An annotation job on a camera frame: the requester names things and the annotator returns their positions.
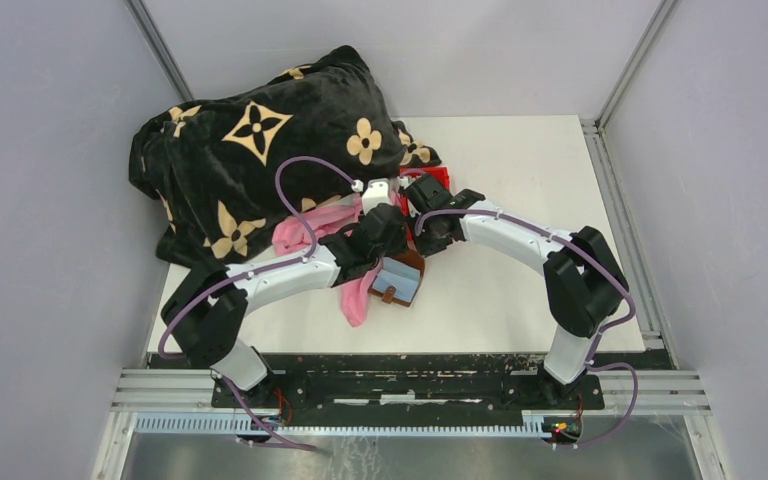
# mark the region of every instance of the white wall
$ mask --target white wall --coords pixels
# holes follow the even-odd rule
[[[599,114],[658,0],[146,0],[193,94],[350,44],[393,116]]]
[[[681,2],[607,137],[680,361],[768,478],[768,1]]]
[[[176,100],[121,0],[0,1],[0,480],[89,476],[165,268],[131,136]]]

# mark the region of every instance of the red object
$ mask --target red object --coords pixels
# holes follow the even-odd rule
[[[406,175],[409,177],[418,177],[420,176],[419,172],[417,170],[422,170],[425,173],[430,173],[434,178],[437,179],[440,183],[443,184],[444,187],[446,187],[446,190],[451,190],[451,187],[449,185],[449,169],[446,167],[426,167],[426,168],[403,168],[400,170],[402,172],[402,175]],[[402,213],[405,215],[405,217],[410,216],[410,211],[408,210],[408,199],[404,195],[399,195],[399,202],[402,205]],[[408,229],[408,240],[413,241],[413,232]]]

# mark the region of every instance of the black blanket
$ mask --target black blanket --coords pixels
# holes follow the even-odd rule
[[[275,171],[298,155],[363,181],[394,177],[400,165],[441,163],[390,120],[369,67],[343,46],[250,92],[172,107],[140,129],[129,178],[166,207],[157,256],[192,266],[205,256],[235,263],[262,252],[289,214]],[[282,186],[301,211],[351,193],[345,180],[310,162],[289,166]]]

